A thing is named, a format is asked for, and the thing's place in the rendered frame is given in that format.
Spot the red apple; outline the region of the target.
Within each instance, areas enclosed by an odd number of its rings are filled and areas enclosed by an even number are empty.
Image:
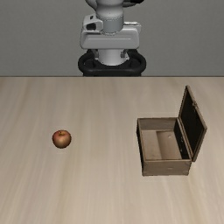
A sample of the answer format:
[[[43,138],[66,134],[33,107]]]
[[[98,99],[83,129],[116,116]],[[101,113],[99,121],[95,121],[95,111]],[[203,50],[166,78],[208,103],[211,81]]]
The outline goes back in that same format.
[[[59,149],[65,149],[71,141],[71,134],[67,130],[60,129],[52,135],[52,142]]]

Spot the brown wooden box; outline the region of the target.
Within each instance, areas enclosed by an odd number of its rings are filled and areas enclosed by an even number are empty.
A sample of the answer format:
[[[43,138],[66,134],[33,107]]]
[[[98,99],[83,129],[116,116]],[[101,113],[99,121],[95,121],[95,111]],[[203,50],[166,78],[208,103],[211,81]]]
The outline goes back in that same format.
[[[188,175],[192,157],[178,118],[138,118],[143,176]]]

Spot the brown wooden box lid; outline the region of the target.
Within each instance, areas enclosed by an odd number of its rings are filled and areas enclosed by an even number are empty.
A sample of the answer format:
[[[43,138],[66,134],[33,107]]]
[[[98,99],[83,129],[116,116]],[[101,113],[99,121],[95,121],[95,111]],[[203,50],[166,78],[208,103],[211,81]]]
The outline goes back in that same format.
[[[207,126],[189,86],[185,87],[178,119],[187,149],[192,161],[195,162],[207,132]]]

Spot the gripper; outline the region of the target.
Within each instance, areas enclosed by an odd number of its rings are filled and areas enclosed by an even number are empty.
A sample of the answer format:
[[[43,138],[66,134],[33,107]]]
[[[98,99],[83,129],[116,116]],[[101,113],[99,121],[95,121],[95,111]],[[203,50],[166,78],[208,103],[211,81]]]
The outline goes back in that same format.
[[[94,58],[98,58],[96,49],[123,49],[121,58],[127,57],[127,49],[139,47],[141,25],[138,22],[124,22],[122,29],[116,32],[104,32],[103,21],[90,14],[84,17],[80,46],[82,49],[91,49]]]

